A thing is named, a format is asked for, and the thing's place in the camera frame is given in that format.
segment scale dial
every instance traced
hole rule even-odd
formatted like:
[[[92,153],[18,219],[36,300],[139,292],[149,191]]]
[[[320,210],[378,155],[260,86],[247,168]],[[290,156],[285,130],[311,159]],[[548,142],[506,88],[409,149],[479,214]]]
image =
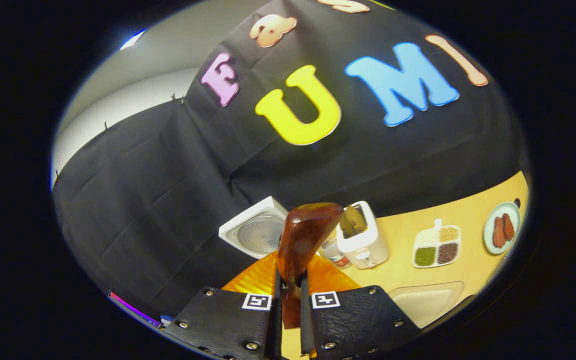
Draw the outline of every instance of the scale dial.
[[[237,231],[237,239],[245,248],[261,254],[270,254],[279,248],[284,222],[275,216],[250,219]]]

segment white toaster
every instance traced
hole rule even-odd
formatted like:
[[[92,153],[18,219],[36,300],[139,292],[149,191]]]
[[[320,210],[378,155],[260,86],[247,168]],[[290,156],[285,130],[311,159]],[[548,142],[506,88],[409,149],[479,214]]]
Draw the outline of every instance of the white toaster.
[[[380,237],[375,215],[366,201],[352,203],[350,207],[359,210],[365,218],[365,231],[345,238],[340,225],[336,226],[336,244],[339,251],[359,269],[375,267],[388,260],[388,244]]]

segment purple object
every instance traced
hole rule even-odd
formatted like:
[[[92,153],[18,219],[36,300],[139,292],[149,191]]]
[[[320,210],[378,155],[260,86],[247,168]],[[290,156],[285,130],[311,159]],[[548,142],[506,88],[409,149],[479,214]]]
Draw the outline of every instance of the purple object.
[[[162,325],[161,322],[153,319],[152,317],[144,314],[143,312],[135,309],[133,306],[131,306],[130,304],[128,304],[126,301],[124,301],[124,299],[122,299],[121,297],[117,296],[116,293],[110,291],[108,294],[108,297],[112,298],[112,299],[116,299],[117,301],[119,301],[119,303],[122,303],[122,305],[124,305],[126,308],[130,309],[133,313],[137,314],[140,318],[144,319],[145,321],[148,322],[148,324],[154,326],[155,328],[158,328],[159,326]]]
[[[233,70],[232,66],[226,64],[230,59],[231,55],[227,52],[217,55],[217,58],[201,78],[201,83],[208,84],[215,94],[219,96],[219,104],[222,107],[228,105],[240,89],[240,85],[237,82],[231,84],[227,81],[235,78],[235,70]]]

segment lentils in tray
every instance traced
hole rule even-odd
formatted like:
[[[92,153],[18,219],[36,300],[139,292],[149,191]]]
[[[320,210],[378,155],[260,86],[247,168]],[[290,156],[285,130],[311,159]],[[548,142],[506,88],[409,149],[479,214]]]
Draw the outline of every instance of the lentils in tray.
[[[414,253],[414,262],[420,267],[427,267],[435,262],[435,251],[437,249],[434,247],[420,247],[416,249]]]
[[[457,244],[456,243],[442,244],[442,246],[439,246],[439,255],[438,255],[437,263],[438,264],[446,264],[446,263],[452,262],[452,260],[455,259],[455,256],[457,256]]]

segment black fabric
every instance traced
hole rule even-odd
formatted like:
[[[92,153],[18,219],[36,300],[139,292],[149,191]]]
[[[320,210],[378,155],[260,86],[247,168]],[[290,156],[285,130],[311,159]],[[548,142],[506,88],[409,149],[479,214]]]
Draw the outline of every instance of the black fabric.
[[[210,139],[222,176],[252,203],[269,193],[287,208],[314,201],[347,205],[361,199],[382,217],[465,198],[516,174],[523,139],[494,78],[451,43],[489,79],[483,87],[471,84],[452,57],[425,41],[426,35],[439,32],[400,11],[363,3],[369,12],[349,14],[315,1],[275,0],[244,20],[208,57],[186,100],[192,120]],[[274,46],[261,48],[248,32],[268,14],[294,16],[297,26]],[[364,56],[398,68],[393,53],[398,43],[419,45],[459,98],[443,106],[429,104],[426,111],[415,109],[411,120],[387,127],[374,93],[344,69]],[[233,57],[228,64],[240,86],[226,107],[201,84],[222,52]],[[308,64],[336,98],[342,118],[329,136],[313,145],[294,146],[254,108],[268,92],[282,89],[283,100],[299,119],[316,119],[311,101],[285,84],[290,74]]]
[[[521,129],[491,74],[451,42],[489,80],[471,84],[452,57],[424,39],[441,34],[400,11],[359,2],[370,11],[349,14],[311,0],[270,2],[206,59],[184,105],[135,114],[73,155],[53,189],[57,217],[73,255],[104,293],[112,289],[152,317],[180,312],[198,289],[222,287],[254,262],[217,231],[267,196],[288,210],[364,200],[384,217],[477,194],[519,170],[530,178]],[[248,34],[268,14],[294,16],[297,27],[261,48]],[[387,127],[379,100],[344,69],[365,56],[398,68],[393,46],[406,42],[420,46],[459,98],[414,108],[412,119]],[[221,107],[201,77],[224,51],[240,89]],[[338,101],[342,118],[329,136],[295,146],[254,108],[282,89],[299,119],[316,119],[311,101],[285,84],[308,64]]]
[[[52,191],[86,273],[156,319],[254,260],[217,235],[250,204],[221,180],[185,114],[167,103],[110,127],[70,159]]]

